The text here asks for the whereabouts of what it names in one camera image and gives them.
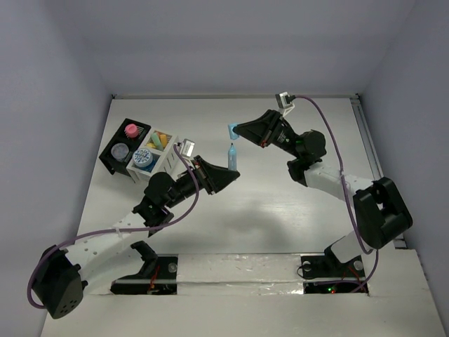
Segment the blue highlighter cap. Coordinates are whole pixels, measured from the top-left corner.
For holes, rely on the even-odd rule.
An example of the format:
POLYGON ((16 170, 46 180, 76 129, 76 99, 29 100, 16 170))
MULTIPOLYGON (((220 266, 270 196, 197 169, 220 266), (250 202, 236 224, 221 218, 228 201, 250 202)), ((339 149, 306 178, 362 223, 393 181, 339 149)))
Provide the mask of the blue highlighter cap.
POLYGON ((229 137, 231 140, 236 140, 239 138, 239 135, 234 131, 234 128, 237 126, 237 123, 229 124, 228 125, 228 131, 229 131, 229 137))

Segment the blue highlighter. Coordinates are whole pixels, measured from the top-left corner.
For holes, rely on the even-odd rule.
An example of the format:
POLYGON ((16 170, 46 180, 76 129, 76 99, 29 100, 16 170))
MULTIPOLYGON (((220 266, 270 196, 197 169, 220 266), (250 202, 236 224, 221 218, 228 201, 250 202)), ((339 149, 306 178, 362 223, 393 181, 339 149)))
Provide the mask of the blue highlighter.
POLYGON ((227 154, 228 169, 231 171, 237 171, 237 153, 234 144, 229 147, 227 154))

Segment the amber highlighter cap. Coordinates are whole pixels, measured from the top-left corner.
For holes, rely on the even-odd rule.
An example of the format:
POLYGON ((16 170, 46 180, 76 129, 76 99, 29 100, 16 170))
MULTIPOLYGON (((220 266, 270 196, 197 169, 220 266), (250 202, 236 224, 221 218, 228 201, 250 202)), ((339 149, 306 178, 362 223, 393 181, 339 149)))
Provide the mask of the amber highlighter cap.
POLYGON ((166 147, 168 144, 168 139, 167 139, 167 135, 166 134, 161 134, 160 136, 160 141, 163 147, 166 147))

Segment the blue slime jar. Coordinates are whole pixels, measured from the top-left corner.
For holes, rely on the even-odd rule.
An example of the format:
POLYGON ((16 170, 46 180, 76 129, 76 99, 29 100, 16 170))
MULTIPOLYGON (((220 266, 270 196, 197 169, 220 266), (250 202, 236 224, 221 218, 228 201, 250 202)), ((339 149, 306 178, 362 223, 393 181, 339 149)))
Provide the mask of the blue slime jar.
POLYGON ((155 165, 155 158, 147 148, 140 148, 133 153, 133 163, 140 170, 151 172, 155 165))

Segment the clear jar of clips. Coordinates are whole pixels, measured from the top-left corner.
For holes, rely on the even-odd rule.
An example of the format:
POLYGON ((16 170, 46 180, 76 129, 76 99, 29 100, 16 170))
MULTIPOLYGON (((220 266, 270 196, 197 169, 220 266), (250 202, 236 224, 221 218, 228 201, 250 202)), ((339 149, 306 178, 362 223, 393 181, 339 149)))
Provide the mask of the clear jar of clips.
POLYGON ((123 162, 129 154, 129 148, 125 143, 117 143, 112 146, 110 154, 116 161, 123 162))

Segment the green highlighter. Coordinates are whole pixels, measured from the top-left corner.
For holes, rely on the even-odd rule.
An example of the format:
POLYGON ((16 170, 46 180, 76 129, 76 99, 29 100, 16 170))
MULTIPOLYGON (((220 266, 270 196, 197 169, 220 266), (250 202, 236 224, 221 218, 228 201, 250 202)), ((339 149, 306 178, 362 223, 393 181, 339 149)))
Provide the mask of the green highlighter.
POLYGON ((163 145, 161 144, 158 133, 151 134, 151 139, 152 139, 152 142, 154 143, 155 148, 160 151, 163 151, 163 145))

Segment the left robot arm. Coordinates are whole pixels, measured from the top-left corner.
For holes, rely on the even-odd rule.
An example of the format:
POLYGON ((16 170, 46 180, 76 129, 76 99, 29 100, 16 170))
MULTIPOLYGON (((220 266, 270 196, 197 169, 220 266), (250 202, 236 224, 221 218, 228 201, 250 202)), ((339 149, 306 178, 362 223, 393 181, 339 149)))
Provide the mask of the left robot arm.
POLYGON ((155 173, 141 202, 113 226, 48 247, 27 283, 29 304, 46 310, 53 319, 68 315, 80 304, 86 290, 115 279, 113 261, 127 249, 139 253, 130 264, 136 275, 150 276, 157 255, 145 239, 186 218, 201 190, 217 194, 240 176, 238 171, 210 164, 201 156, 184 165, 186 170, 178 179, 166 172, 155 173))

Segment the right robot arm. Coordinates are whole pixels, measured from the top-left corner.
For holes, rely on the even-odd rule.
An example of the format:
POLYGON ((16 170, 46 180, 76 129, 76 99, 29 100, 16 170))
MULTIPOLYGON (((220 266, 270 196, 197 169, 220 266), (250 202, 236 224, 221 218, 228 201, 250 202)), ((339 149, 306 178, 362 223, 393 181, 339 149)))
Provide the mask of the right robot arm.
POLYGON ((350 260, 383 248, 412 226, 412 216, 393 180, 360 178, 322 162, 326 139, 321 132, 310 130, 298 135, 276 110, 267 110, 258 119, 236 124, 231 130, 260 147, 275 145, 293 155, 287 166, 295 182, 348 206, 353 230, 329 246, 330 253, 323 257, 328 274, 341 274, 350 260))

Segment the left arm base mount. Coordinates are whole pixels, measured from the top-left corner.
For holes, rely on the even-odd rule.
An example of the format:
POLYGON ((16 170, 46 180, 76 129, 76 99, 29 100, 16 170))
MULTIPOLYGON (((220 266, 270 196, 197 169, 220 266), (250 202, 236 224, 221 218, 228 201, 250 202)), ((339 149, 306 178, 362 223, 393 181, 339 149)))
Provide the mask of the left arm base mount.
POLYGON ((176 295, 178 256, 158 256, 144 241, 131 244, 142 265, 131 274, 114 280, 110 291, 114 295, 176 295))

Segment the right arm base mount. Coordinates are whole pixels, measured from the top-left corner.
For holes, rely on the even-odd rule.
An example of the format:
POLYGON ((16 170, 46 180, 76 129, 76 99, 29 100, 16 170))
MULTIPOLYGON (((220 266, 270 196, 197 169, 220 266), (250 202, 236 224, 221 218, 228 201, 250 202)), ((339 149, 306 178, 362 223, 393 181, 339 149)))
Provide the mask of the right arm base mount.
POLYGON ((302 255, 296 270, 305 294, 369 293, 360 255, 341 263, 330 248, 302 255))

